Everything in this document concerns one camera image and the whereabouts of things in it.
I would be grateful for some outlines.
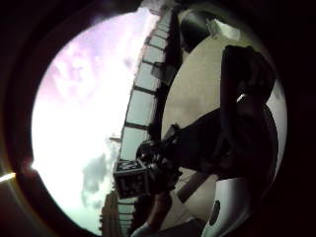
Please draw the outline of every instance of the sky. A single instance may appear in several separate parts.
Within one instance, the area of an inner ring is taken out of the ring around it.
[[[145,8],[105,20],[71,40],[39,86],[32,121],[33,167],[54,201],[100,235],[99,215],[139,53],[158,20]]]

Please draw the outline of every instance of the concrete floor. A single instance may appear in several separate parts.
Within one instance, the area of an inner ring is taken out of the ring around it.
[[[240,38],[238,40],[218,36],[217,39],[208,37],[202,41],[190,54],[184,53],[184,63],[171,87],[168,95],[162,134],[169,128],[170,124],[177,123],[180,127],[187,126],[200,116],[213,111],[219,107],[219,86],[221,58],[224,47],[228,44],[248,46],[260,51],[268,60],[270,56],[264,47],[258,43],[258,39],[251,33],[250,29],[219,8],[211,5],[195,5],[196,10],[210,9],[217,13],[227,23],[239,26]],[[187,12],[179,15],[181,21]],[[167,215],[162,229],[172,227],[187,221],[195,216],[208,221],[211,214],[214,195],[216,190],[217,176],[210,176],[197,191],[185,202],[181,203],[176,195],[177,190],[183,186],[194,173],[192,170],[183,169],[183,176],[172,192],[173,206]]]

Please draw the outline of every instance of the black camera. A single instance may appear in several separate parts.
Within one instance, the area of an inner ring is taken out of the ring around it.
[[[177,129],[172,125],[161,141],[143,141],[135,160],[116,162],[114,178],[119,198],[155,195],[175,187],[182,175],[179,164],[172,158]]]

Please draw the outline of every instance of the camera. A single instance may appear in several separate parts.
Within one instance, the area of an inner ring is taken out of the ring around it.
[[[114,178],[119,198],[155,195],[175,188],[182,172],[173,159],[178,127],[172,125],[161,141],[145,140],[135,160],[118,160]]]

